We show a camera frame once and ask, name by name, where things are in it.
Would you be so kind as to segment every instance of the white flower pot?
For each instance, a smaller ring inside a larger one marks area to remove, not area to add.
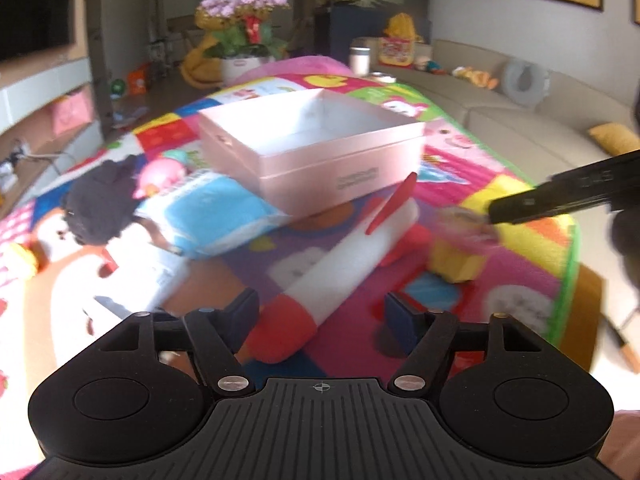
[[[221,59],[220,72],[222,75],[222,85],[229,86],[236,78],[243,73],[260,65],[274,61],[273,57],[245,57],[241,59]]]

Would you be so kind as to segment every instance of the television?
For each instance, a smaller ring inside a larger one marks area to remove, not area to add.
[[[73,0],[0,0],[0,61],[74,42]]]

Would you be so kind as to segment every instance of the green mat edge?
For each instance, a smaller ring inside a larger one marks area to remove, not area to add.
[[[482,147],[487,153],[489,153],[496,160],[499,160],[501,163],[505,165],[505,167],[509,168],[514,175],[522,179],[524,182],[529,184],[530,186],[535,186],[533,182],[527,177],[519,168],[511,164],[508,160],[504,159],[498,153],[494,152],[489,146],[487,146],[484,142],[478,139],[474,134],[468,131],[464,126],[460,125],[456,120],[454,120],[449,114],[447,114],[442,108],[440,108],[436,103],[431,101],[427,96],[423,95],[417,89],[413,88],[410,85],[405,85],[404,83],[392,83],[385,88],[390,89],[393,87],[400,87],[406,91],[411,91],[416,94],[416,97],[420,97],[421,99],[425,99],[430,106],[436,108],[441,113],[441,117],[449,121],[453,126],[457,127],[460,131],[464,132],[469,136],[474,142],[476,142],[479,146]],[[569,245],[569,251],[567,255],[566,261],[566,272],[564,273],[564,278],[562,279],[560,291],[556,296],[554,301],[554,311],[552,312],[548,326],[546,328],[545,339],[549,341],[552,345],[558,346],[562,341],[562,336],[564,335],[564,329],[566,327],[566,322],[569,319],[569,314],[571,313],[571,302],[574,298],[575,291],[575,283],[578,278],[578,270],[580,269],[580,261],[578,260],[578,253],[580,250],[580,227],[575,222],[570,231],[571,234],[571,243]]]

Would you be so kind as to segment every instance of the blue package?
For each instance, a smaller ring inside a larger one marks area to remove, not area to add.
[[[153,220],[167,241],[192,259],[235,249],[287,219],[235,180],[209,170],[147,200],[138,213]]]

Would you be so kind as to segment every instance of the metal screw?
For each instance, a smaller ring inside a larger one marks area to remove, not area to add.
[[[394,384],[406,392],[416,392],[423,389],[426,383],[422,377],[417,375],[401,375],[396,377]]]
[[[249,385],[249,380],[239,375],[228,375],[218,381],[218,387],[226,392],[239,392]]]

